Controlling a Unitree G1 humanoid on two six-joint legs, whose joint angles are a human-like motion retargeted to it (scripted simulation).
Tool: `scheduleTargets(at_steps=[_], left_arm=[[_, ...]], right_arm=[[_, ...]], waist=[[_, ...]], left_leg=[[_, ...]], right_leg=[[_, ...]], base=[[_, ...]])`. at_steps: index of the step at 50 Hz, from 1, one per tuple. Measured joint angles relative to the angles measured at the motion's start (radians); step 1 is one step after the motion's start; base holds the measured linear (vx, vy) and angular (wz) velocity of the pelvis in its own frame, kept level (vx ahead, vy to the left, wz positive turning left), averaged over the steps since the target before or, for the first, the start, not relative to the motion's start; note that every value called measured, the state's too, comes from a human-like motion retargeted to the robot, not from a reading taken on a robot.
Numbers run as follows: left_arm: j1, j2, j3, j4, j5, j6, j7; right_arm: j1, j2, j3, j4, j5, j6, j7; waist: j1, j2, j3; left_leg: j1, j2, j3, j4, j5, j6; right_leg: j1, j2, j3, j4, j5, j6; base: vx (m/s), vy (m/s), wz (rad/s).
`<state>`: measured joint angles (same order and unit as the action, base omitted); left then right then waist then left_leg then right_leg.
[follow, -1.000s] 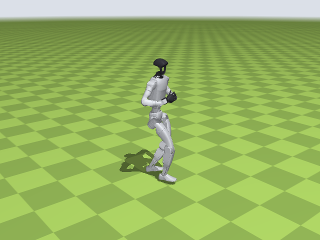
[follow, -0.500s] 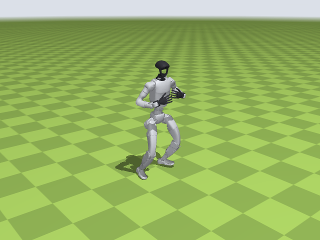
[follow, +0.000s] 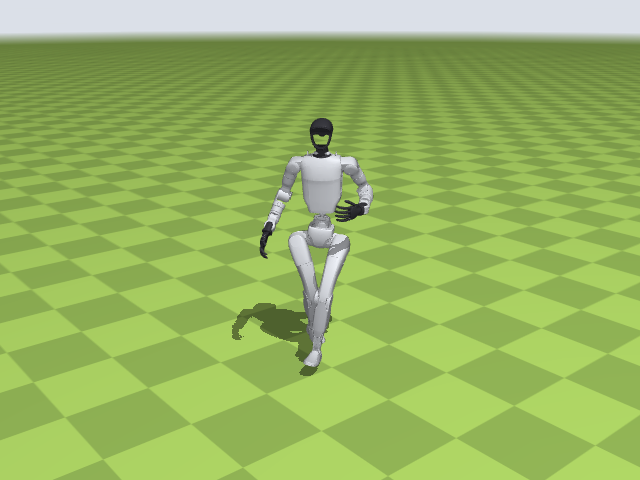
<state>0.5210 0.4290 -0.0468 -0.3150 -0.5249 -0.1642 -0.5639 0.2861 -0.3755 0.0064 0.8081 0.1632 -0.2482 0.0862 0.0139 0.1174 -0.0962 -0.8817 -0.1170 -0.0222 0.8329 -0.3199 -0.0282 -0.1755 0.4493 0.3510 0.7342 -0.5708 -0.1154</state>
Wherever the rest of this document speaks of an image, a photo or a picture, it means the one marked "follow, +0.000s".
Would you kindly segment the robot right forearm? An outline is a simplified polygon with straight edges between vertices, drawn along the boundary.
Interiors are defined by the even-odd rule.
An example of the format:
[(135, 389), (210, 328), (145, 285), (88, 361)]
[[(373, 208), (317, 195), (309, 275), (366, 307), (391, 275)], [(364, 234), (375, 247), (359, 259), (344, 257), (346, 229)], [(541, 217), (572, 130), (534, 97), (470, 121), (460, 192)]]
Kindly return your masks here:
[(282, 211), (285, 208), (285, 205), (283, 204), (283, 202), (277, 200), (277, 197), (278, 197), (278, 194), (280, 192), (280, 189), (277, 191), (277, 194), (276, 194), (276, 197), (275, 197), (274, 202), (272, 204), (273, 206), (272, 206), (272, 208), (270, 210), (270, 213), (268, 215), (267, 221), (264, 223), (264, 228), (265, 228), (265, 225), (266, 225), (267, 222), (270, 221), (270, 222), (273, 223), (273, 226), (272, 226), (272, 229), (271, 229), (272, 232), (275, 231), (276, 224), (279, 222), (279, 219), (281, 217)]

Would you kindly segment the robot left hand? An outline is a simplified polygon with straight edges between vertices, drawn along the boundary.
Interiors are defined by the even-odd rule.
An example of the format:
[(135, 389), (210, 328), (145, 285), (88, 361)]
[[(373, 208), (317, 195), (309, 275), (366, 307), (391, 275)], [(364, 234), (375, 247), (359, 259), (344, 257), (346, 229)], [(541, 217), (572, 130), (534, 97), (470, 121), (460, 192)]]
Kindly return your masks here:
[[(367, 206), (367, 203), (359, 203), (359, 204), (355, 204), (349, 200), (345, 200), (345, 203), (349, 203), (352, 206), (349, 207), (341, 207), (341, 206), (336, 206), (339, 209), (343, 209), (343, 210), (348, 210), (348, 211), (336, 211), (336, 213), (339, 214), (347, 214), (347, 215), (335, 215), (338, 218), (345, 218), (345, 219), (336, 219), (336, 221), (339, 222), (346, 222), (349, 220), (353, 220), (354, 218), (356, 218), (357, 216), (361, 216), (364, 215), (364, 206)], [(348, 218), (347, 218), (348, 217)]]

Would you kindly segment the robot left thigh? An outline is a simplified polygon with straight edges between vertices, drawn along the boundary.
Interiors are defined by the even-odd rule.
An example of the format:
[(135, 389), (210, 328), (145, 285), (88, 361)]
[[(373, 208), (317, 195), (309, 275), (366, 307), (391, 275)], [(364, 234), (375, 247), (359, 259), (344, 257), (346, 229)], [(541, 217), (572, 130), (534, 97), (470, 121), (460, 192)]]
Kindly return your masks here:
[(332, 241), (328, 250), (324, 271), (314, 298), (315, 306), (319, 301), (326, 304), (327, 299), (333, 294), (337, 278), (344, 265), (348, 252), (350, 251), (350, 240), (346, 235), (333, 233)]

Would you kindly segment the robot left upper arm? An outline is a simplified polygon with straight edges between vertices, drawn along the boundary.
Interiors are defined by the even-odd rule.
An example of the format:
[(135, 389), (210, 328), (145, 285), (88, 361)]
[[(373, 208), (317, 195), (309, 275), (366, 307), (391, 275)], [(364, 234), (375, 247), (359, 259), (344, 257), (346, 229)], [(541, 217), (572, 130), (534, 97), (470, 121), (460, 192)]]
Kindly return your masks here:
[(366, 177), (354, 157), (340, 157), (342, 170), (346, 175), (350, 175), (354, 183), (359, 187), (356, 191), (360, 197), (362, 192), (368, 191)]

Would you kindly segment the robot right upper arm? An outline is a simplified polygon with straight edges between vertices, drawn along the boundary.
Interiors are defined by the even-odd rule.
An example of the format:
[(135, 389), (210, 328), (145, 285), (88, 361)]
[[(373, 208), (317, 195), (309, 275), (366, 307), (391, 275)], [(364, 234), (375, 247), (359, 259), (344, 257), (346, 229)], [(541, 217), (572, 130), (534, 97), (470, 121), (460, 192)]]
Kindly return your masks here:
[(301, 170), (303, 157), (304, 156), (294, 156), (288, 162), (282, 179), (282, 187), (277, 197), (278, 200), (289, 202), (291, 199), (292, 192), (290, 190), (295, 182), (297, 173)]

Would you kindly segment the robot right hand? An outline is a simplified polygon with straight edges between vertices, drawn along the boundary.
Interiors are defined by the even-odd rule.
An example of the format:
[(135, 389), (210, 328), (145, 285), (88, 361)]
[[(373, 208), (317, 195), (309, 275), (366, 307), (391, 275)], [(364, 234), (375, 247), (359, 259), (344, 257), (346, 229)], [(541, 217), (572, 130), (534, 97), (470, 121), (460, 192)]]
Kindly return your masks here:
[(272, 226), (273, 226), (272, 222), (269, 221), (269, 222), (266, 223), (265, 228), (262, 229), (263, 234), (262, 234), (262, 237), (260, 239), (260, 253), (261, 253), (262, 257), (266, 258), (266, 259), (268, 259), (268, 257), (266, 256), (267, 253), (264, 252), (264, 248), (266, 246), (268, 237), (272, 235), (272, 230), (271, 230)]

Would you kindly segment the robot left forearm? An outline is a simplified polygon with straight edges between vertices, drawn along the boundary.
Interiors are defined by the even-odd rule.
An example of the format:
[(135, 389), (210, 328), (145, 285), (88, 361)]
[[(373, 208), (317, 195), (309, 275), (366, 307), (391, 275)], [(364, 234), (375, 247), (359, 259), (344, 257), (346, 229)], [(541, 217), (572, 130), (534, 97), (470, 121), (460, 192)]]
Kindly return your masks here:
[(364, 206), (364, 210), (365, 210), (364, 214), (369, 213), (369, 208), (372, 201), (373, 201), (373, 189), (370, 185), (368, 185), (368, 191), (362, 192), (359, 197), (359, 203), (362, 203), (362, 202), (367, 203), (367, 206)]

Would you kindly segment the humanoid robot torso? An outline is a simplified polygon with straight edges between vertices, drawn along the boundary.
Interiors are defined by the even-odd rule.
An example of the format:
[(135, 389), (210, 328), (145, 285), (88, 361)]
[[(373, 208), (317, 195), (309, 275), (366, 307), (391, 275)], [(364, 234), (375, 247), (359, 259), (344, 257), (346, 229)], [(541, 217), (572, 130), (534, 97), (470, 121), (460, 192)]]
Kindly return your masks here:
[(304, 155), (301, 162), (303, 198), (310, 213), (318, 213), (308, 226), (307, 244), (316, 248), (329, 248), (334, 225), (326, 214), (334, 213), (342, 196), (343, 170), (341, 155), (316, 158), (314, 152)]

